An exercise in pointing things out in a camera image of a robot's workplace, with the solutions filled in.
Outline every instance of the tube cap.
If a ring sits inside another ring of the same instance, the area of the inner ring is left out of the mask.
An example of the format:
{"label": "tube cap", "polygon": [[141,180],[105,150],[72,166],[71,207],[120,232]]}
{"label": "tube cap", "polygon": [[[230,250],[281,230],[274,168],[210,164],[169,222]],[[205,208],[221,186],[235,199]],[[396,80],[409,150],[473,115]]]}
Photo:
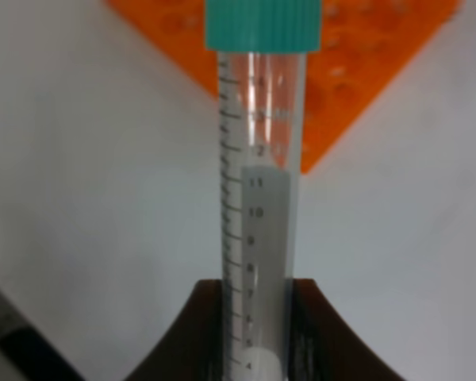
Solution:
{"label": "tube cap", "polygon": [[319,50],[321,0],[206,0],[206,46],[220,52]]}

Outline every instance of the clear plastic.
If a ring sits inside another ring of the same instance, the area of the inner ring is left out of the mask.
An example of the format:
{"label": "clear plastic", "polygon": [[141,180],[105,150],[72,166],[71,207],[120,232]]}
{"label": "clear plastic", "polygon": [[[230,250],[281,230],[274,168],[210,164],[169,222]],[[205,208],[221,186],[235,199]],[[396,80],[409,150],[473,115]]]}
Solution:
{"label": "clear plastic", "polygon": [[226,381],[287,379],[305,71],[219,54]]}

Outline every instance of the white background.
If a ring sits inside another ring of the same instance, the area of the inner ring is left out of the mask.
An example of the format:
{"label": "white background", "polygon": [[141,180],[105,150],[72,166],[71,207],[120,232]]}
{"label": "white background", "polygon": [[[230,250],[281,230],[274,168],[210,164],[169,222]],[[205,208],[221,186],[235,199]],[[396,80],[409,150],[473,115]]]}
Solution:
{"label": "white background", "polygon": [[[220,276],[213,101],[95,0],[0,0],[0,287],[91,381]],[[476,0],[301,181],[295,275],[412,380],[476,380]]]}

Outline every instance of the teal screw cap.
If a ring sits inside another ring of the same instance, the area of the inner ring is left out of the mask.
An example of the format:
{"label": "teal screw cap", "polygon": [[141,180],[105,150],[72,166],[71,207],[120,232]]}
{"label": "teal screw cap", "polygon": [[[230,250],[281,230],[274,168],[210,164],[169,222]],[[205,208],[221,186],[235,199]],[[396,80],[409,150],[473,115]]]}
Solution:
{"label": "teal screw cap", "polygon": [[322,0],[206,0],[206,46],[302,53],[321,46]]}

